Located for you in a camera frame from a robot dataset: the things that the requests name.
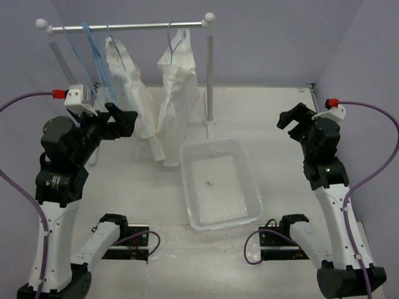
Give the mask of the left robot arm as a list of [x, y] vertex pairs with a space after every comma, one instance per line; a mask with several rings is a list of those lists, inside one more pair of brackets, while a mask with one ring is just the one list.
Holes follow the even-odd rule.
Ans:
[[106, 103], [106, 111], [69, 118], [57, 116], [43, 127], [40, 171], [34, 202], [40, 209], [39, 243], [29, 281], [18, 298], [85, 298], [92, 272], [112, 244], [130, 236], [127, 218], [104, 215], [76, 253], [71, 251], [75, 218], [89, 176], [85, 165], [103, 140], [130, 137], [137, 112]]

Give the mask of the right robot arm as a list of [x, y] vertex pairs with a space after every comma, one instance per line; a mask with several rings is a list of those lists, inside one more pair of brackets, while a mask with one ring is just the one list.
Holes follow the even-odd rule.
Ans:
[[325, 298], [370, 298], [387, 275], [365, 247], [350, 202], [349, 177], [336, 155], [344, 116], [345, 108], [339, 104], [316, 113], [299, 103], [280, 114], [277, 127], [282, 130], [297, 122], [288, 134], [301, 145], [304, 175], [322, 208], [331, 245], [326, 246], [302, 214], [283, 216], [278, 237], [283, 244], [296, 243], [313, 262]]

